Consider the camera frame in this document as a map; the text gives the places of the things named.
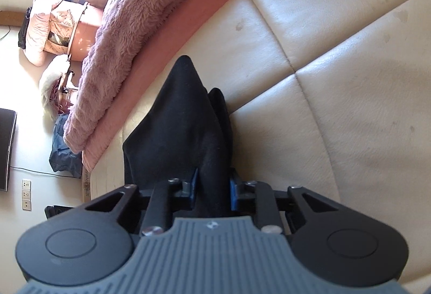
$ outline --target power outlet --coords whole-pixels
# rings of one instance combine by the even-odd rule
[[[32,210],[32,203],[29,200],[22,200],[22,210],[28,210],[31,211]]]
[[[21,199],[31,200],[32,199],[32,193],[29,190],[22,190]]]
[[[30,191],[32,189],[32,182],[30,180],[22,180],[22,189]]]

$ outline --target pink bed sheet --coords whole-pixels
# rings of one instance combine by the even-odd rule
[[[188,39],[227,1],[185,0],[135,56],[131,73],[87,142],[83,163],[89,171],[96,166],[148,86]]]

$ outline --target black bag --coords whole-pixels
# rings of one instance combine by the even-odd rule
[[[30,13],[32,11],[32,7],[27,8],[25,12],[24,20],[22,21],[21,29],[18,32],[18,47],[21,49],[25,49],[25,37],[27,36],[27,29],[30,23]]]

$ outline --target wall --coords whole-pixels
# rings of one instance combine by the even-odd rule
[[[0,0],[0,10],[24,11],[32,0]],[[7,32],[0,26],[0,37]],[[38,82],[44,67],[33,66],[17,46],[18,29],[0,41],[0,107],[18,112],[12,166],[52,173],[48,163],[53,122],[43,115]],[[22,210],[21,180],[32,180],[32,211]],[[15,244],[28,228],[45,220],[47,205],[81,203],[81,182],[11,170],[9,191],[0,192],[0,293],[12,294],[25,284],[15,261]]]

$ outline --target stain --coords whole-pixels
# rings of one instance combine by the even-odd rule
[[[397,17],[402,23],[406,23],[409,18],[409,13],[406,10],[402,10],[399,12],[394,12],[395,17]]]
[[[236,31],[241,31],[244,28],[244,23],[245,23],[245,20],[241,19],[241,21],[237,24],[237,26],[235,28]]]

